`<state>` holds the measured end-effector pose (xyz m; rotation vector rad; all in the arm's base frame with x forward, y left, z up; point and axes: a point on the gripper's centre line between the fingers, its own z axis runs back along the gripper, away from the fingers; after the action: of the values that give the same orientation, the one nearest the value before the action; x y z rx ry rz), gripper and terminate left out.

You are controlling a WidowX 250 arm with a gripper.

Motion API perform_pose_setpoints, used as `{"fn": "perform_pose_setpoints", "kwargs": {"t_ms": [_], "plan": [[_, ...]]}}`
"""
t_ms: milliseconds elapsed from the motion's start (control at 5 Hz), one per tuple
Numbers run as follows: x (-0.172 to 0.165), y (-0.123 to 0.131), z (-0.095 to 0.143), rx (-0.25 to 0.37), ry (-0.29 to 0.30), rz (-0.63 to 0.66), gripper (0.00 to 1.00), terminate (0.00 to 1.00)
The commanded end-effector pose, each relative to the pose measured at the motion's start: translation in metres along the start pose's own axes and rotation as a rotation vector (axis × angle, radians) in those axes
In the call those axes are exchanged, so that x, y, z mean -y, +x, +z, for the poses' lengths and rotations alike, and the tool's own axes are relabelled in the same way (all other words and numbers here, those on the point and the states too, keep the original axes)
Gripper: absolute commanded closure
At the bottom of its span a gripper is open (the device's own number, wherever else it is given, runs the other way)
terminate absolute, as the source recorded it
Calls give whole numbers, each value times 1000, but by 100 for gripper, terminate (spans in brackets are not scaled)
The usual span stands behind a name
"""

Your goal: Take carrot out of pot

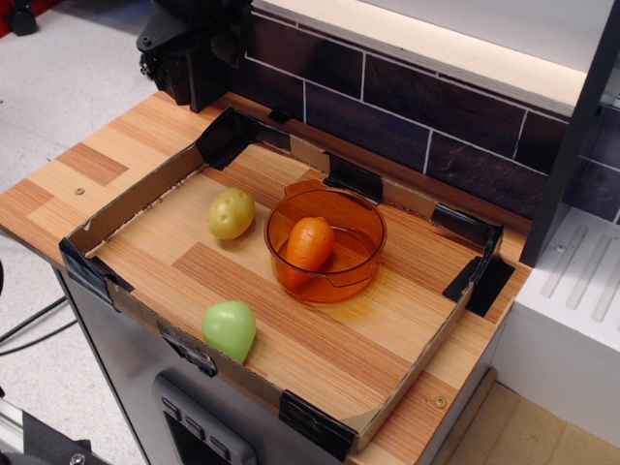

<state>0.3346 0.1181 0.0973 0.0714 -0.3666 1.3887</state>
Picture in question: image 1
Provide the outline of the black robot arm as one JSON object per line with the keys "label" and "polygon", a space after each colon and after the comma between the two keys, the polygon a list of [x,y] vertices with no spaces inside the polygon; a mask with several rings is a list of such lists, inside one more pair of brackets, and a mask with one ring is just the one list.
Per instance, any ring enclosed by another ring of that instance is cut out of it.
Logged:
{"label": "black robot arm", "polygon": [[250,1],[154,1],[137,38],[140,71],[199,112],[225,95],[246,50]]}

